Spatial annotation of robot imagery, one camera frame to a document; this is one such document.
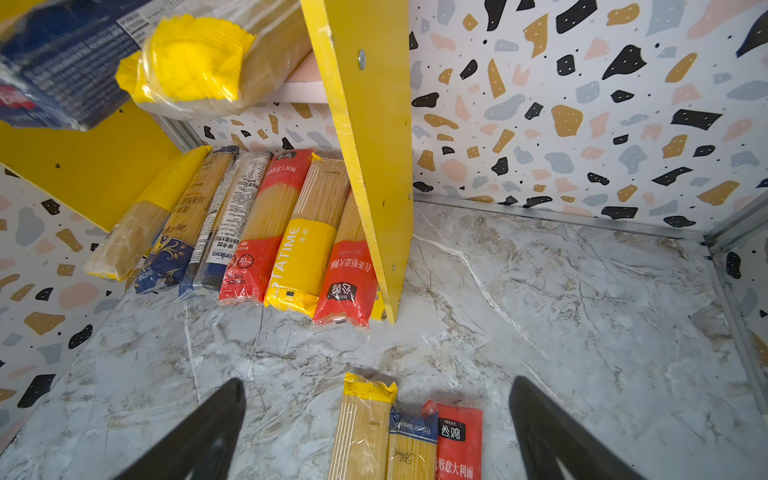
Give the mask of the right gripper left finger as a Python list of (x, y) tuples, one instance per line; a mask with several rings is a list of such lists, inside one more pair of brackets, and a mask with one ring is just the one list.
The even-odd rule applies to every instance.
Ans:
[(232, 378), (117, 477), (226, 479), (245, 412), (244, 384)]

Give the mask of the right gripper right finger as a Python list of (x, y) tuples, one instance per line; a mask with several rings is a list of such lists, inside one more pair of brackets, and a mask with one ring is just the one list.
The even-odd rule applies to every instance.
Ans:
[(509, 408), (529, 479), (641, 477), (528, 378), (514, 379)]

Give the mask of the blue-top spaghetti bag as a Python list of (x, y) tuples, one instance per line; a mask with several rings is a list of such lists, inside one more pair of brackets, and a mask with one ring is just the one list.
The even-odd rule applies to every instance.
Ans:
[(434, 480), (437, 467), (438, 413), (409, 415), (390, 411), (387, 479)]

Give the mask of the clear bag white label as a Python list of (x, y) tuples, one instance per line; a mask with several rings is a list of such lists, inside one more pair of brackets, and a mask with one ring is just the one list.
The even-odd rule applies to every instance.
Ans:
[(219, 293), (272, 158), (265, 151), (240, 153), (225, 173), (179, 285), (180, 300)]

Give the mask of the clear spaghetti bag Chinese text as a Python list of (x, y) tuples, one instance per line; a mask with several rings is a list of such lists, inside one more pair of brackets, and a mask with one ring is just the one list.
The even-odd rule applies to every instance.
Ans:
[(135, 280), (137, 294), (159, 292), (181, 282), (216, 191), (238, 155), (239, 147), (229, 145), (203, 159)]

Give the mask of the yellow Pastatime bag tall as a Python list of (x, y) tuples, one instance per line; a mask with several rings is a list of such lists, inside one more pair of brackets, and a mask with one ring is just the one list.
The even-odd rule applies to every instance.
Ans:
[(314, 315), (349, 189), (342, 159), (312, 156), (277, 252), (265, 305)]

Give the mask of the blue Barilla spaghetti bag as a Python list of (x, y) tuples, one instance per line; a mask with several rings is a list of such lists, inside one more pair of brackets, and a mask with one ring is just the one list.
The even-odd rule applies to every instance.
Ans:
[(1, 120), (88, 131), (129, 99), (115, 79), (180, 1), (46, 1), (1, 28)]

